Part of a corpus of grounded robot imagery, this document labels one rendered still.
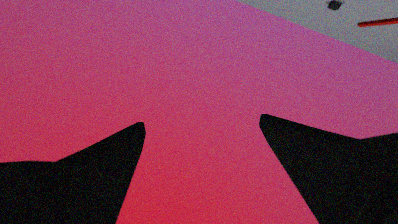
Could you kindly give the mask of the small black cube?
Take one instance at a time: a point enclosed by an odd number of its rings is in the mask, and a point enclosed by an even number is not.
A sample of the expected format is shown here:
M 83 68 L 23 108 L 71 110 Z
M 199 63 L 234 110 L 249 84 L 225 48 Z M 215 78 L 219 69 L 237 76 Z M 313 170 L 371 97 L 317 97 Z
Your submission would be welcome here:
M 342 5 L 342 3 L 336 2 L 336 1 L 330 1 L 327 8 L 332 9 L 332 10 L 337 10 L 339 7 Z

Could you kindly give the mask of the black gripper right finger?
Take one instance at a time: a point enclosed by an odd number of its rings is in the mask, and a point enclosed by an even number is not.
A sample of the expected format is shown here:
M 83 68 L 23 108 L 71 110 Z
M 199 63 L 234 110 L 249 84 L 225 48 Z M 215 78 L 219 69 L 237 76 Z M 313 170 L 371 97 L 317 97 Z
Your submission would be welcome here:
M 319 224 L 359 224 L 398 167 L 398 133 L 355 139 L 269 114 L 259 126 Z

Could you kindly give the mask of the red long thin bar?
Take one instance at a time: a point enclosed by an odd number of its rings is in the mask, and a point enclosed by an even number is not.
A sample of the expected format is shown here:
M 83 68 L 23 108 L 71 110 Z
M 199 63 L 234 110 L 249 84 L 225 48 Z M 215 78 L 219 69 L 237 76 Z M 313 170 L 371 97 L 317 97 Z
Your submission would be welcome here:
M 381 26 L 381 25 L 389 25 L 389 24 L 398 24 L 398 18 L 391 18 L 391 19 L 384 19 L 384 20 L 377 20 L 377 21 L 363 21 L 359 22 L 358 26 Z

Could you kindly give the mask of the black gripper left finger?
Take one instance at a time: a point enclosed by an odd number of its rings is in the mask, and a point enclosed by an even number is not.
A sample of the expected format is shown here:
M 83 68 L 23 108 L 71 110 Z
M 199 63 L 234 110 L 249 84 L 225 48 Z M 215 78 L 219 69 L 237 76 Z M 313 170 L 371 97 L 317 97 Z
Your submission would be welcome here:
M 0 163 L 0 208 L 33 207 L 46 224 L 116 224 L 145 135 L 137 122 L 59 161 Z

